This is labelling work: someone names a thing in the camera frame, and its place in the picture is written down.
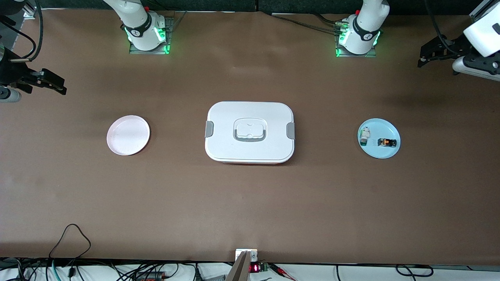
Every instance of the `table surface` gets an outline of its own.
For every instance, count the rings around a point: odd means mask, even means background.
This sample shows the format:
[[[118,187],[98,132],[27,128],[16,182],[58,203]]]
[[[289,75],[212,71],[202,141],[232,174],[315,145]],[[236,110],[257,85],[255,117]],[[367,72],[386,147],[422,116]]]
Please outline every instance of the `table surface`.
[[[452,61],[417,68],[435,36],[426,16],[390,16],[376,58],[335,57],[331,35],[260,12],[188,13],[163,56],[129,55],[113,11],[43,18],[30,67],[68,91],[0,103],[0,256],[46,257],[76,223],[88,258],[230,261],[251,247],[270,262],[500,265],[499,84],[453,76]],[[438,20],[449,38],[468,24]],[[36,40],[37,21],[23,31]],[[287,104],[293,157],[211,160],[205,121],[220,101]],[[125,115],[151,127],[133,156],[106,144]],[[398,128],[394,157],[357,144],[370,118]],[[85,247],[71,229],[54,255]]]

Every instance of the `light blue plate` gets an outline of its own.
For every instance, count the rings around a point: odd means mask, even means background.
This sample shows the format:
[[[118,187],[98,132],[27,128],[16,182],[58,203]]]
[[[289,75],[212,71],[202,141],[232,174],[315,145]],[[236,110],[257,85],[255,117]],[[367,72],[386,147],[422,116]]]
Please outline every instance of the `light blue plate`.
[[[364,127],[370,129],[370,137],[368,138],[368,143],[366,146],[360,144],[361,133]],[[396,147],[382,147],[378,146],[377,141],[379,139],[391,139],[396,140]],[[398,129],[394,127],[389,121],[380,118],[368,119],[357,130],[357,144],[361,149],[366,152],[366,154],[371,157],[378,159],[387,159],[393,157],[399,150],[401,146],[401,137]]]

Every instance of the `white plate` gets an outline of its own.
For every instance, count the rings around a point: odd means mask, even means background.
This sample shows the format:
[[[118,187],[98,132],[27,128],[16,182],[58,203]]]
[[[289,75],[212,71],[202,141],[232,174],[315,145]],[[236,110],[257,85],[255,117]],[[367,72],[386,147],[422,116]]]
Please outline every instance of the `white plate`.
[[[143,118],[127,115],[116,120],[107,131],[107,146],[118,155],[141,151],[150,139],[150,126]]]
[[[368,127],[370,129],[370,137],[366,146],[360,144],[361,130]],[[381,147],[378,146],[378,139],[392,139],[396,140],[396,147]],[[401,147],[401,137],[398,129],[389,121],[373,118],[368,119],[357,130],[357,144],[363,149],[366,154],[378,159],[387,159],[393,157]]]

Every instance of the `white floor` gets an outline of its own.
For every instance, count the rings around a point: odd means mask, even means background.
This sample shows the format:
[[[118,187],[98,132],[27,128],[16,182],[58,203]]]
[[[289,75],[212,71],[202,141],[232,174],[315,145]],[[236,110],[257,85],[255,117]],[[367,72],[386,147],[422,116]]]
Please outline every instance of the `white floor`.
[[[335,274],[335,267],[332,265],[303,265],[303,264],[278,264],[297,281],[338,281]],[[165,271],[166,275],[172,274],[176,270],[175,264],[162,266],[158,271]],[[199,271],[203,279],[209,279],[221,275],[227,275],[231,267],[224,263],[199,263]],[[108,266],[79,266],[84,281],[115,281],[119,278],[117,273]],[[128,272],[137,268],[137,265],[117,266],[121,272]],[[69,267],[56,268],[61,281],[69,281]],[[413,269],[414,274],[426,274],[427,269]],[[193,281],[195,271],[192,266],[180,265],[178,272],[168,281]],[[339,275],[342,281],[413,281],[411,277],[399,275],[393,267],[368,267],[344,265],[339,267]],[[17,268],[0,271],[0,281],[6,281],[17,277]],[[250,281],[261,281],[272,278],[270,281],[289,281],[288,279],[275,274],[273,271],[250,274]],[[416,278],[418,281],[498,281],[500,272],[478,271],[478,270],[454,270],[435,269],[434,275],[427,278]],[[48,269],[48,280],[57,281],[52,268]],[[78,274],[72,278],[73,281],[81,281]],[[45,268],[36,271],[36,278],[31,281],[46,281]]]

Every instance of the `white plastic container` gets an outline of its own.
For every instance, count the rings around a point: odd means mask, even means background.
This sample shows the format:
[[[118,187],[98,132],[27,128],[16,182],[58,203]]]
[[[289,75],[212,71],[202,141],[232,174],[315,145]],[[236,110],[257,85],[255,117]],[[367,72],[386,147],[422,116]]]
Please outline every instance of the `white plastic container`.
[[[294,114],[283,103],[221,101],[208,111],[205,151],[215,161],[278,164],[294,149]]]

